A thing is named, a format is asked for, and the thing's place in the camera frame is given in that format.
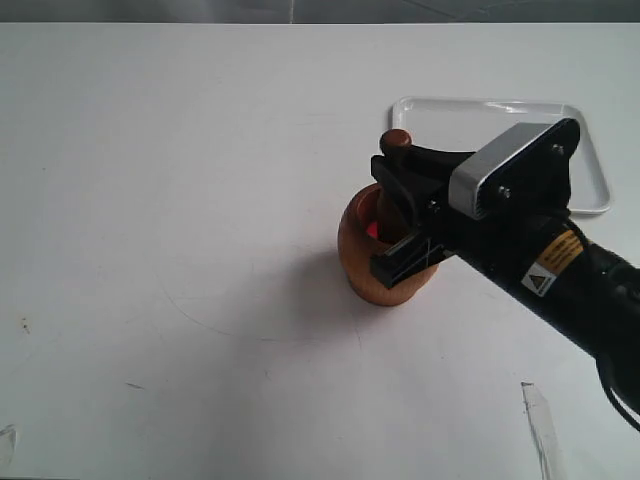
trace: gray wall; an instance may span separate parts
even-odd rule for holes
[[[0,21],[630,22],[640,0],[0,0]]]

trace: wooden bowl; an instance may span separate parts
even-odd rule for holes
[[[351,199],[340,220],[338,253],[349,282],[360,297],[375,305],[394,306],[413,297],[429,281],[438,266],[416,273],[390,290],[371,275],[371,255],[380,254],[391,246],[367,233],[367,227],[378,220],[377,203],[381,191],[376,183],[363,188]]]

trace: white table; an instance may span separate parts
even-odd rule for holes
[[[340,214],[399,97],[585,113],[640,263],[640,27],[0,25],[0,474],[525,479],[521,381],[570,479],[640,476],[593,361],[457,259],[349,290]]]

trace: white tray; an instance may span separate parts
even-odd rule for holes
[[[392,109],[393,128],[411,133],[413,143],[449,151],[476,151],[518,122],[555,123],[575,118],[580,143],[571,157],[573,213],[600,214],[611,205],[611,192],[580,111],[563,103],[513,100],[458,100],[405,97]]]

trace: black cable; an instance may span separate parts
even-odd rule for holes
[[[597,281],[597,279],[600,278],[600,272],[596,270],[596,262],[593,258],[593,253],[591,251],[591,242],[589,242],[589,239],[586,237],[586,235],[580,229],[580,227],[578,227],[578,225],[569,218],[570,213],[571,212],[569,212],[568,210],[565,210],[565,211],[549,210],[549,211],[540,212],[540,215],[544,215],[544,216],[555,218],[557,220],[562,221],[565,224],[565,226],[567,226],[569,230],[571,230],[574,233],[574,235],[578,238],[578,240],[580,241],[580,244],[582,245],[582,249],[584,250],[585,259],[588,263],[589,269],[594,273],[593,278]],[[594,290],[593,298],[597,299],[598,297],[597,297],[596,285],[592,283],[590,287],[593,288]],[[611,381],[610,381],[611,360],[604,353],[597,355],[595,360],[596,360],[596,370],[598,371],[598,377],[600,379],[600,385],[602,385],[602,389],[604,390],[604,394],[609,400],[609,403],[611,403],[611,406],[620,414],[622,418],[624,418],[627,421],[629,425],[631,425],[640,433],[640,422],[638,422],[635,418],[633,418],[633,416],[622,406],[622,404],[616,398],[613,392],[613,386],[611,385]]]

